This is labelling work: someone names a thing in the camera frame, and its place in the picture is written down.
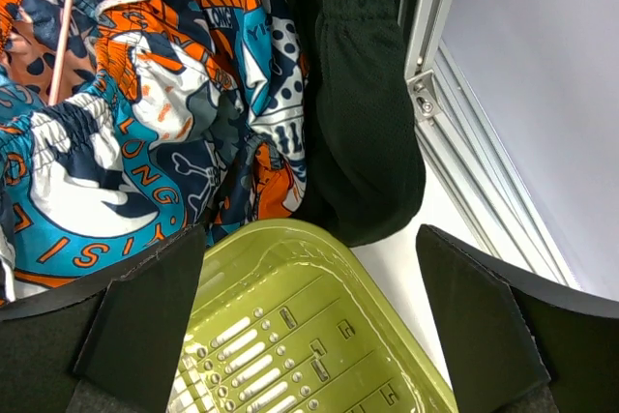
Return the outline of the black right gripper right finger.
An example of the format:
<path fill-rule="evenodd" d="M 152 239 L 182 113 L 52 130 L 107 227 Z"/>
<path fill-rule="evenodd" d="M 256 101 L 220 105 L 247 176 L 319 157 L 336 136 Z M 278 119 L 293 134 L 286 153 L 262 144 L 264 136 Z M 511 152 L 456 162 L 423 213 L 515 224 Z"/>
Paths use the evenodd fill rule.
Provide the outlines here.
<path fill-rule="evenodd" d="M 416 250 L 459 411 L 617 411 L 617 302 L 432 225 Z"/>

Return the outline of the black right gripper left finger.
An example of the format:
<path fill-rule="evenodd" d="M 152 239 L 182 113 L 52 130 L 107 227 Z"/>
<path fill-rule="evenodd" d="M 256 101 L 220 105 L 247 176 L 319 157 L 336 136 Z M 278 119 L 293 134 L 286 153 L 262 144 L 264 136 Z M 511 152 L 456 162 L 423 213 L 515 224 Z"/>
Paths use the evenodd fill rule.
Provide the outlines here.
<path fill-rule="evenodd" d="M 1 309 L 4 412 L 163 412 L 205 252 L 188 227 Z"/>

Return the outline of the blue orange patterned shorts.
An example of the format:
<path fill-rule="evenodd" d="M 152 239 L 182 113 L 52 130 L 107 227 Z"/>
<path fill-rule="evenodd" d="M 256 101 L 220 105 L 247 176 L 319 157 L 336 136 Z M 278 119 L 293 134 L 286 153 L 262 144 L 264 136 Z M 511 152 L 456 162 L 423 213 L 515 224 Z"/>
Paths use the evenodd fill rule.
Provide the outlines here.
<path fill-rule="evenodd" d="M 215 243 L 306 190 L 308 73 L 286 0 L 1 0 L 1 300 L 189 225 Z"/>

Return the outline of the black mesh shorts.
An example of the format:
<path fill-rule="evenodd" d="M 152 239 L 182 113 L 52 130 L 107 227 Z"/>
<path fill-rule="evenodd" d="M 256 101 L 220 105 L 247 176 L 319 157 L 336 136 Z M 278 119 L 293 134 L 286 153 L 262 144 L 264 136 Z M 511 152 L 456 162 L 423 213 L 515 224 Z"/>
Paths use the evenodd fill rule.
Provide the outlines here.
<path fill-rule="evenodd" d="M 380 241 L 410 223 L 426 186 L 395 0 L 289 1 L 309 58 L 295 218 L 349 247 Z"/>

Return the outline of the pink hanger of blue shorts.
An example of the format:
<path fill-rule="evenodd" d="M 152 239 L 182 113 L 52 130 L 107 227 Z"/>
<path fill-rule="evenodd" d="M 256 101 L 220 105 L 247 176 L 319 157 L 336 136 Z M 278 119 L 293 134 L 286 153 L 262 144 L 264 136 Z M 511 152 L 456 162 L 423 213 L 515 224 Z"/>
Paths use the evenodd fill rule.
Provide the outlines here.
<path fill-rule="evenodd" d="M 73 3 L 74 0 L 64 0 L 63 4 L 58 45 L 56 48 L 55 62 L 48 96 L 49 105 L 56 105 L 59 101 L 62 73 L 64 70 L 64 60 L 71 26 Z"/>

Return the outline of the olive green plastic basket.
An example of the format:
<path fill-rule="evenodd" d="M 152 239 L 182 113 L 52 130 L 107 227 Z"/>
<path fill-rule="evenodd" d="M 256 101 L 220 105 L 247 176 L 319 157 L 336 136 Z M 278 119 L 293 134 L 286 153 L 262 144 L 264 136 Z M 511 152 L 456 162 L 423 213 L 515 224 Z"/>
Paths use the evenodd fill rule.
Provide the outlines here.
<path fill-rule="evenodd" d="M 257 221 L 205 252 L 171 412 L 454 412 L 455 397 L 357 257 Z"/>

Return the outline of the aluminium frame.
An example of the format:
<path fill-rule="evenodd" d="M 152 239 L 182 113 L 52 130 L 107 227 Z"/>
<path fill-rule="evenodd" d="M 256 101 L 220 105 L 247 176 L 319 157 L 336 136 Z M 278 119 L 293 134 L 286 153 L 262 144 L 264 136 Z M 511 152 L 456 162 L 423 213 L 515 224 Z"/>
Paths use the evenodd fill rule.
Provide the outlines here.
<path fill-rule="evenodd" d="M 397 0 L 404 79 L 422 151 L 483 251 L 571 288 L 551 237 L 471 85 L 441 36 L 454 0 Z"/>

